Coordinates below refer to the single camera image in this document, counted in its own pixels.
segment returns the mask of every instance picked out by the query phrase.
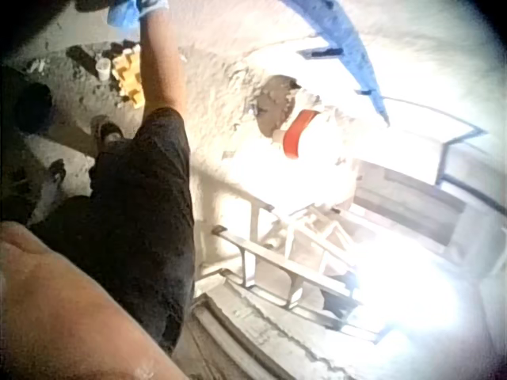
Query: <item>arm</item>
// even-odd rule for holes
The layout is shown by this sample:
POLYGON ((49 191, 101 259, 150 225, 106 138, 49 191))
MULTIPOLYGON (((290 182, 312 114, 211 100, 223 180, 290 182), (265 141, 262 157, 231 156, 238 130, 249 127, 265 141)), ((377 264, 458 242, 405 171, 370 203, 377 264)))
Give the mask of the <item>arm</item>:
POLYGON ((0 367, 13 378, 185 378, 95 281, 10 222, 0 226, 0 299, 0 367))
POLYGON ((157 108, 171 107, 185 118, 185 77, 169 10, 153 10, 142 16, 140 22, 144 117, 157 108))

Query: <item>person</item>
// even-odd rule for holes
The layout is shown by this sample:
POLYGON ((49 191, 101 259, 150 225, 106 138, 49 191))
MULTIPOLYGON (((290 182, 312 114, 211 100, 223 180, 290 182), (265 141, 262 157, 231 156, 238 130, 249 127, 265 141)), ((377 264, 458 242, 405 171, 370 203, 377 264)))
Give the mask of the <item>person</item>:
POLYGON ((146 105, 135 138, 97 123, 91 196, 32 232, 2 224, 2 369, 17 377, 183 376, 166 353, 193 298, 185 79, 167 1, 136 4, 146 105))

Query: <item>white cup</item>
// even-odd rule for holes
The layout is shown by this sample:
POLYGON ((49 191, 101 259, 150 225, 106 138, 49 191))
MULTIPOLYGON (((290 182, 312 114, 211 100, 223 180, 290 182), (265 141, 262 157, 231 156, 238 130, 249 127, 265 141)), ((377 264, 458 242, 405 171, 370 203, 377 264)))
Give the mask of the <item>white cup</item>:
POLYGON ((100 58, 95 65, 95 70, 97 70, 99 81, 108 81, 111 76, 111 59, 100 58))

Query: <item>debris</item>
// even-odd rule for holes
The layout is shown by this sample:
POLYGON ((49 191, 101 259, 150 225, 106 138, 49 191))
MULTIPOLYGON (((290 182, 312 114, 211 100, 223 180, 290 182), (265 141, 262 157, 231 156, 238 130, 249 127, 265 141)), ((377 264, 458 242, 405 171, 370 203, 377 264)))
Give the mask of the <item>debris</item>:
POLYGON ((257 110, 257 106, 252 103, 248 106, 248 114, 251 115, 251 116, 257 116, 258 114, 258 110, 257 110))
POLYGON ((232 150, 225 150, 223 153, 222 153, 222 160, 228 160, 228 159, 231 159, 234 157, 234 155, 236 154, 236 152, 232 151, 232 150))
POLYGON ((46 60, 37 58, 32 61, 30 64, 30 67, 27 69, 27 73, 31 74, 33 71, 37 70, 39 73, 42 73, 44 71, 44 68, 46 66, 46 60))

